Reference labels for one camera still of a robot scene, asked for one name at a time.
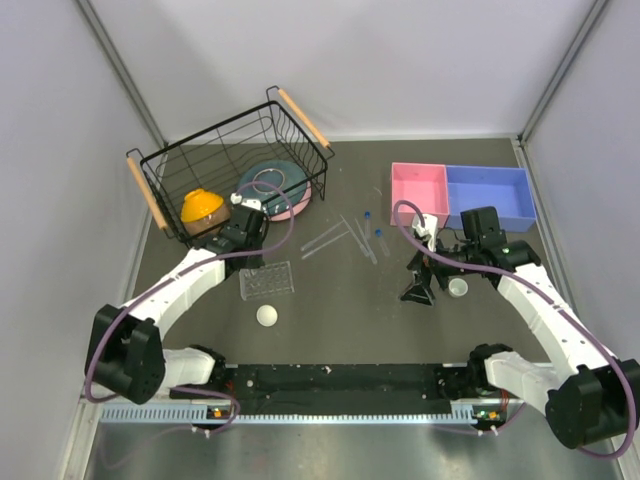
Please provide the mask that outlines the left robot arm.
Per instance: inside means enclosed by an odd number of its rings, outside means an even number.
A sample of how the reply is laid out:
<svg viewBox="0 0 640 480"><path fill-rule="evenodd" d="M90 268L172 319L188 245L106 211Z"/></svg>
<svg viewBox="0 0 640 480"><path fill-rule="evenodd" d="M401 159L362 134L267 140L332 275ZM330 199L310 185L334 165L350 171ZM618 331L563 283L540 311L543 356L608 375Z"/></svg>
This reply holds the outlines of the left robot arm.
<svg viewBox="0 0 640 480"><path fill-rule="evenodd" d="M197 238L151 288L120 307L99 309L86 357L85 391L97 384L138 405L182 386L209 397L220 394L227 382L220 354L197 345L166 349L163 339L205 293L235 272L261 264L267 231L264 213L236 206L218 233Z"/></svg>

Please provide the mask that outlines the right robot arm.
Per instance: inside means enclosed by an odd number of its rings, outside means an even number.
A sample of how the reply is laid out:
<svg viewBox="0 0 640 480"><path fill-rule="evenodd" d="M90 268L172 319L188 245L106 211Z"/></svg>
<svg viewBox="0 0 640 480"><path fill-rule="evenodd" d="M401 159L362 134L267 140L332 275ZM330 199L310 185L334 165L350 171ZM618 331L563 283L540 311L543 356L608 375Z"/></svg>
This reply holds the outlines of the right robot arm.
<svg viewBox="0 0 640 480"><path fill-rule="evenodd" d="M563 446L592 457L598 454L589 445L621 437L609 456L622 457L639 427L638 361L620 359L584 326L531 246L507 240L495 208L463 212L466 238L447 249L435 216L399 200L392 208L395 220L402 207L414 215L400 232L417 250L407 267L413 282L402 300L432 305L433 282L447 290L451 278L479 274L520 315L551 362L539 367L504 344L482 344L467 362L469 388L481 396L513 394L545 417Z"/></svg>

